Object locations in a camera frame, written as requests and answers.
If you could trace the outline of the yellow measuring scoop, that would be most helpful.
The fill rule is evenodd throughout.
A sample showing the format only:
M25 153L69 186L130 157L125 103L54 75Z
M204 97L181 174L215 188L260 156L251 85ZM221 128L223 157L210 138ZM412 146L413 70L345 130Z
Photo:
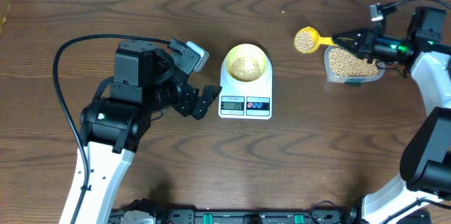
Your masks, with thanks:
M334 44L334 42L333 42L331 37L322 37L318 33L318 31L316 29L312 28L312 27L304 27L304 28L302 28L299 31L309 32L312 35L312 37L313 37L313 39L314 39L314 41L316 43L315 47L310 52L308 52L307 54L311 54L311 53L315 52L321 45L335 46L335 44Z

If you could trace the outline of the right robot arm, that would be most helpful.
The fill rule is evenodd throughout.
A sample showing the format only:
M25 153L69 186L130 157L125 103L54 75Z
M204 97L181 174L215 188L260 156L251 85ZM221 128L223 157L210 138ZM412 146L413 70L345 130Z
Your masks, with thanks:
M357 58L404 66L427 113L402 153L398 175L353 206L348 223L397 223L427 205L450 208L450 45L441 42L446 12L417 7L400 39L385 35L385 17L396 6L372 5L372 27L332 36Z

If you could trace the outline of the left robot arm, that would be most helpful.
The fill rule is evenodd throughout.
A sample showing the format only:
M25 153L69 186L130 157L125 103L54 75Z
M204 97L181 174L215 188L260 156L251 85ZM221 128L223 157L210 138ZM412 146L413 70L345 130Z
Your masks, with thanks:
M200 120L221 87L194 88L187 80L209 53L194 42L123 36L114 75L103 80L72 126L77 163L61 223L107 223L121 181L141 137L167 108Z

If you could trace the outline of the white digital kitchen scale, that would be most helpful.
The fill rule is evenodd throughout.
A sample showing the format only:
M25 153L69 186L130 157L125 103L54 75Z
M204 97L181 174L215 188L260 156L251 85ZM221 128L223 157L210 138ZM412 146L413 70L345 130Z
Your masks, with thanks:
M268 67L264 74L252 82L235 80L226 71L225 59L221 66L221 93L218 115L221 118L268 120L273 114L273 71Z

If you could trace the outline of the soybeans in bowl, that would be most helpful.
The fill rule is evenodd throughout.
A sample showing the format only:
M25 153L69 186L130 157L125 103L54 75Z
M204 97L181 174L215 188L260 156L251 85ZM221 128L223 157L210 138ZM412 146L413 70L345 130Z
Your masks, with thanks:
M230 66L230 74L241 82L251 82L261 76L261 65L255 58L240 57Z

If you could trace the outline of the pale yellow bowl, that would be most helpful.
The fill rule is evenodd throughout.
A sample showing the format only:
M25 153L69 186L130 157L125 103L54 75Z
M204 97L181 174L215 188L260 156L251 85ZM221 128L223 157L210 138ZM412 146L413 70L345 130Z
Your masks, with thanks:
M255 58L256 60L258 60L261 65L261 76L264 74L268 67L267 55L263 52L262 49L253 44L239 44L233 47L225 57L225 69L229 74L232 62L240 57Z

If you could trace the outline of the soybeans in scoop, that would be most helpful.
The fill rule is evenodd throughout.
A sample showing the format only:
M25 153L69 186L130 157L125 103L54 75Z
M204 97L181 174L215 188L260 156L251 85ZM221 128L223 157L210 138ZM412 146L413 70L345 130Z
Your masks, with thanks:
M299 31L295 35L294 45L296 50L306 54L315 47L316 43L309 32Z

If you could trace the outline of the soybeans in container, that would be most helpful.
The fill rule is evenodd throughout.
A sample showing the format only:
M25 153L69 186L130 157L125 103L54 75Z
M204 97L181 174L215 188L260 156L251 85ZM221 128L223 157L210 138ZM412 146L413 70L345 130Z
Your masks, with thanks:
M375 61L369 63L366 58L359 59L344 49L332 48L328 60L330 69L339 76L370 77L379 73Z

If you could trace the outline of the clear plastic container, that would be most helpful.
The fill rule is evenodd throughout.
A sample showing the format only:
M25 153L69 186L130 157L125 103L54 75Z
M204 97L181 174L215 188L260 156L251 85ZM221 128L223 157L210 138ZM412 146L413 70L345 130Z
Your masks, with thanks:
M379 69L379 67L383 67L385 64L383 62L375 61L376 67L379 69L379 73L375 76L370 77L345 77L336 75L331 69L328 60L328 53L332 48L339 48L338 46L329 46L324 53L324 63L326 69L326 76L328 82L334 83L364 83L364 82L372 82L380 79L383 76L383 70Z

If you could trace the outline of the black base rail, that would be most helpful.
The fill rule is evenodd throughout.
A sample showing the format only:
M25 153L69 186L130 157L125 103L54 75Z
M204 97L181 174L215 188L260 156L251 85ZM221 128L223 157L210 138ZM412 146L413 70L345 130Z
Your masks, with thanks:
M176 206L173 209L141 199L110 213L108 224L334 224L352 223L338 207L300 211L212 211Z

